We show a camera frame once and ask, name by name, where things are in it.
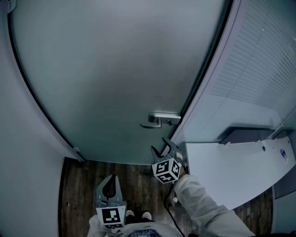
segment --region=sleeve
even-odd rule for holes
[[[106,231],[102,227],[97,215],[89,219],[89,225],[87,237],[104,237],[106,235]]]
[[[197,177],[184,175],[177,181],[175,193],[200,231],[220,237],[254,236],[234,211],[216,204]]]

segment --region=floor plank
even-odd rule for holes
[[[107,176],[116,174],[119,178],[123,199],[127,208],[140,215],[151,212],[156,222],[174,226],[163,206],[170,185],[162,185],[153,177],[151,166],[124,165],[105,162],[86,161],[79,164],[76,160],[65,159],[65,176],[62,188],[61,225],[62,237],[86,237],[88,220],[96,214],[96,188]],[[169,197],[172,215],[180,229],[188,236],[193,228],[183,207],[173,202],[174,193]],[[255,234],[268,234],[272,223],[271,188],[237,207],[234,212]]]

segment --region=shoe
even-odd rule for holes
[[[127,217],[127,216],[135,216],[135,214],[134,214],[134,212],[133,212],[132,210],[127,210],[125,216],[126,216],[126,217]]]
[[[144,212],[142,215],[142,219],[147,218],[149,220],[152,220],[152,216],[149,212]]]

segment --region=wire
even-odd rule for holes
[[[185,235],[183,234],[183,232],[182,232],[182,231],[180,230],[180,228],[178,227],[177,222],[175,221],[174,217],[172,216],[170,210],[169,210],[168,207],[166,206],[166,200],[167,200],[167,198],[171,195],[171,192],[172,192],[172,190],[173,190],[173,187],[174,187],[174,184],[172,183],[171,186],[170,186],[170,190],[168,191],[166,197],[165,197],[164,200],[163,200],[163,205],[165,206],[165,209],[167,210],[167,212],[170,214],[170,216],[171,216],[171,218],[172,218],[172,220],[173,220],[175,226],[176,226],[177,229],[180,231],[181,235],[182,235],[183,237],[185,237]]]

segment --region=pants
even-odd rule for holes
[[[125,218],[125,224],[128,225],[128,224],[134,224],[134,223],[144,223],[144,222],[154,222],[152,220],[149,220],[148,218],[143,218],[143,219],[139,219],[139,218],[136,218],[132,215],[129,215]]]

